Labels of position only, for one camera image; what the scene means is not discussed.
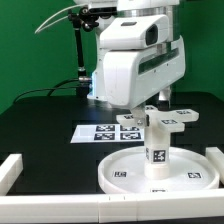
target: round white tray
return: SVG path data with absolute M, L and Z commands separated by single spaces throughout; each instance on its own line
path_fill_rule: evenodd
M 108 194 L 218 188 L 219 174 L 204 156 L 170 147 L 169 159 L 169 178 L 150 180 L 144 175 L 144 146 L 115 152 L 98 167 L 100 187 Z

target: green wall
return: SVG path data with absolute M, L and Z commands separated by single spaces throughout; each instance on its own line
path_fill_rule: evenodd
M 68 21 L 34 35 L 46 18 L 72 4 L 72 0 L 0 0 L 0 113 L 24 91 L 52 87 L 77 76 L 74 34 Z M 182 3 L 187 71 L 175 84 L 176 91 L 207 91 L 224 100 L 223 8 L 223 0 Z M 83 37 L 86 67 L 92 71 L 94 34 L 83 33 Z

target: cable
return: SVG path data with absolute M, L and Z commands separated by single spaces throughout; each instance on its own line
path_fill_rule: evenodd
M 38 33 L 42 32 L 43 30 L 45 30 L 45 29 L 47 29 L 47 28 L 50 28 L 51 26 L 55 25 L 56 23 L 59 23 L 59 22 L 61 22 L 62 20 L 65 20 L 65 19 L 67 19 L 67 18 L 68 18 L 68 17 L 65 16 L 65 17 L 63 17 L 63 18 L 61 18 L 61 19 L 58 19 L 58 20 L 54 21 L 53 23 L 50 23 L 49 25 L 44 26 L 42 29 L 39 29 Z
M 75 89 L 78 86 L 71 86 L 71 87 L 62 87 L 62 88 L 46 88 L 46 89 L 35 89 L 35 90 L 30 90 L 27 92 L 24 92 L 22 94 L 20 94 L 19 96 L 17 96 L 14 100 L 13 100 L 13 104 L 15 104 L 19 98 L 21 98 L 24 95 L 27 95 L 29 93 L 35 93 L 35 92 L 42 92 L 42 91 L 51 91 L 51 90 L 65 90 L 65 89 Z
M 60 87 L 60 86 L 62 86 L 62 85 L 65 85 L 65 84 L 68 84 L 68 83 L 71 83 L 71 82 L 78 82 L 78 81 L 79 81 L 79 79 L 68 79 L 68 80 L 62 81 L 62 82 L 58 83 L 57 85 L 55 85 L 55 86 L 53 87 L 53 89 L 50 90 L 50 92 L 47 94 L 47 96 L 51 96 L 52 93 L 53 93 L 55 90 L 57 90 L 58 87 Z
M 65 11 L 68 11 L 69 9 L 74 9 L 74 8 L 77 8 L 77 7 L 81 7 L 81 6 L 86 6 L 88 3 L 84 3 L 84 4 L 80 4 L 80 5 L 73 5 L 73 6 L 70 6 L 70 7 L 67 7 L 67 8 L 64 8 L 60 11 L 58 11 L 57 13 L 55 13 L 54 15 L 52 15 L 51 17 L 49 17 L 47 20 L 45 20 L 35 31 L 35 34 L 39 33 L 40 30 L 44 27 L 44 25 L 46 23 L 48 23 L 50 20 L 52 20 L 54 17 L 56 17 L 57 15 L 61 14 L 62 12 L 65 12 Z

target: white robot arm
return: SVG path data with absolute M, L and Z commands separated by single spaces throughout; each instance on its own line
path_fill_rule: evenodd
M 130 109 L 168 88 L 185 72 L 179 0 L 89 0 L 91 13 L 119 12 L 96 29 L 97 68 L 90 99 Z

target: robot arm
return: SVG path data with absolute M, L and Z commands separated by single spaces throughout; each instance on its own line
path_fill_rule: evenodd
M 184 44 L 176 35 L 178 4 L 118 1 L 124 16 L 100 36 L 100 47 L 109 50 L 103 68 L 107 100 L 113 107 L 132 110 L 184 75 Z

